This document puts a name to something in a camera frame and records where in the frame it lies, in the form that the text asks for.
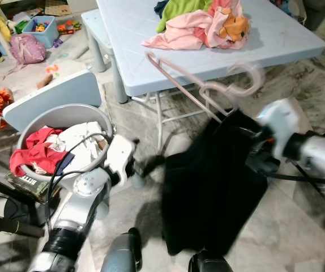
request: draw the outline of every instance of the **clothes hanger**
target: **clothes hanger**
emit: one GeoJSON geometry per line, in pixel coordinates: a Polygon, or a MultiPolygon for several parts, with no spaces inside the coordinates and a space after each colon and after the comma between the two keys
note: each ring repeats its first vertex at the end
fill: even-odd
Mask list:
{"type": "Polygon", "coordinates": [[[238,62],[232,67],[228,69],[228,71],[233,71],[235,69],[241,69],[249,74],[249,77],[251,81],[253,82],[253,85],[248,89],[243,89],[235,84],[231,84],[229,86],[225,86],[219,82],[203,82],[199,78],[189,74],[185,70],[181,69],[179,66],[171,63],[170,61],[163,59],[163,58],[156,58],[156,61],[154,60],[154,53],[152,52],[146,52],[146,56],[162,74],[164,74],[181,92],[183,92],[191,101],[193,101],[198,107],[200,107],[202,110],[204,110],[210,117],[215,119],[217,122],[221,123],[221,120],[218,118],[217,115],[215,115],[209,108],[204,106],[197,98],[195,98],[191,93],[189,93],[188,90],[186,90],[183,86],[181,86],[174,78],[172,78],[162,67],[161,64],[165,64],[182,75],[188,77],[193,83],[199,86],[199,94],[202,98],[204,98],[207,102],[207,106],[212,105],[214,108],[216,108],[219,112],[221,112],[224,116],[228,117],[230,114],[232,114],[234,111],[236,111],[239,106],[237,103],[238,97],[245,97],[253,94],[255,91],[257,91],[262,83],[263,83],[263,73],[258,68],[258,65],[253,63],[247,63],[247,62],[238,62]],[[223,109],[221,106],[218,105],[217,102],[215,102],[213,99],[209,96],[209,91],[215,90],[220,92],[221,94],[225,95],[229,102],[232,105],[232,110],[227,112],[225,109],[223,109]]]}

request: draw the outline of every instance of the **plastic table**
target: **plastic table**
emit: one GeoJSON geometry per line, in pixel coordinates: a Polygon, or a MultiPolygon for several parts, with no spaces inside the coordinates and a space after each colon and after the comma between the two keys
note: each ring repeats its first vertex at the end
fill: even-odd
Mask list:
{"type": "MultiPolygon", "coordinates": [[[[243,11],[251,22],[248,42],[241,50],[205,46],[201,50],[149,49],[141,42],[156,35],[160,18],[153,8],[157,0],[97,0],[97,3],[129,96],[174,87],[150,64],[145,57],[146,50],[171,60],[202,80],[209,80],[229,75],[227,67],[237,61],[255,61],[266,67],[315,57],[325,48],[323,40],[268,0],[241,0],[243,11]]],[[[100,33],[104,31],[101,25],[99,28],[100,33]]],[[[181,83],[190,83],[172,74],[181,83]]]]}

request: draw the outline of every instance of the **pink bag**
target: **pink bag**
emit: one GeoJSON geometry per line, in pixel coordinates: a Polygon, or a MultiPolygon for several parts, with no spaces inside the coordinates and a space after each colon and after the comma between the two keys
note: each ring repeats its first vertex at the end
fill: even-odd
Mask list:
{"type": "Polygon", "coordinates": [[[32,34],[13,36],[10,52],[20,64],[38,63],[45,59],[44,44],[32,34]]]}

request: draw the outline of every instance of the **white cloth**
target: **white cloth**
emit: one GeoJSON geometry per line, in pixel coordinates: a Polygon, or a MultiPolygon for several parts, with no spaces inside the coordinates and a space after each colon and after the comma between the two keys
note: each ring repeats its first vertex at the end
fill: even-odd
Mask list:
{"type": "MultiPolygon", "coordinates": [[[[51,134],[46,142],[52,143],[49,148],[57,152],[70,151],[80,141],[94,133],[102,133],[102,128],[98,122],[82,123],[66,129],[59,135],[51,134]]],[[[101,153],[97,141],[103,140],[102,135],[92,136],[73,149],[71,153],[75,156],[63,172],[78,171],[89,165],[101,153]]]]}

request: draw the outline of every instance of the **tile floor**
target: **tile floor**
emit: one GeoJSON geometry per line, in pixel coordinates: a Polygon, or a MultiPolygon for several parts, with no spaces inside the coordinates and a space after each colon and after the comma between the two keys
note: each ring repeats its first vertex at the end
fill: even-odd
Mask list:
{"type": "MultiPolygon", "coordinates": [[[[318,31],[317,34],[325,40],[325,29],[318,31]]],[[[81,42],[84,40],[82,32],[78,35],[71,36],[70,40],[55,50],[46,62],[28,66],[15,75],[8,76],[0,83],[0,88],[6,86],[12,89],[16,98],[22,97],[34,90],[36,75],[40,74],[42,77],[41,71],[55,62],[64,63],[68,67],[66,73],[72,73],[74,69],[79,70],[83,67],[96,72],[91,52],[86,51],[81,55],[87,43],[81,42]],[[18,80],[21,73],[27,80],[18,80]]],[[[8,60],[0,64],[0,74],[12,65],[13,62],[8,60]]],[[[325,131],[325,51],[319,57],[269,67],[265,71],[264,86],[252,97],[242,99],[241,109],[246,114],[255,116],[267,103],[290,97],[301,116],[302,131],[311,127],[319,133],[325,131]]],[[[110,116],[117,132],[128,137],[137,137],[141,141],[136,158],[142,161],[155,154],[157,117],[152,112],[155,109],[154,101],[146,105],[136,101],[118,104],[114,96],[111,69],[95,75],[104,101],[101,109],[110,116]]],[[[240,86],[249,84],[245,75],[234,75],[219,81],[238,82],[240,86]]],[[[216,99],[224,105],[224,99],[221,97],[216,99]]],[[[191,111],[194,106],[183,95],[178,95],[163,99],[162,108],[164,115],[171,117],[177,113],[191,111]]],[[[206,116],[200,115],[164,125],[165,154],[176,153],[189,145],[206,119],[206,116]]],[[[1,144],[0,172],[7,170],[10,146],[12,142],[1,144]]],[[[294,169],[289,164],[284,164],[281,172],[294,173],[294,169]]],[[[163,170],[157,169],[148,178],[145,188],[134,190],[127,184],[123,190],[112,195],[109,216],[93,224],[89,241],[85,245],[86,251],[81,256],[83,260],[79,262],[79,271],[99,271],[112,240],[132,226],[137,226],[142,234],[144,245],[142,271],[187,271],[187,264],[193,253],[182,252],[171,257],[167,254],[160,237],[158,192],[162,177],[163,170]],[[91,255],[93,263],[88,261],[88,257],[91,260],[91,255]]],[[[0,200],[0,215],[3,203],[4,201],[0,200]]],[[[24,240],[24,245],[28,243],[33,244],[32,241],[24,240]]],[[[22,251],[19,248],[23,247],[16,249],[14,243],[11,250],[10,245],[9,235],[0,233],[0,271],[8,271],[11,255],[13,259],[9,271],[24,271],[29,260],[20,256],[28,256],[26,254],[28,250],[18,253],[22,251]]],[[[239,272],[324,272],[325,202],[307,184],[275,181],[247,222],[227,259],[233,270],[239,272]]]]}

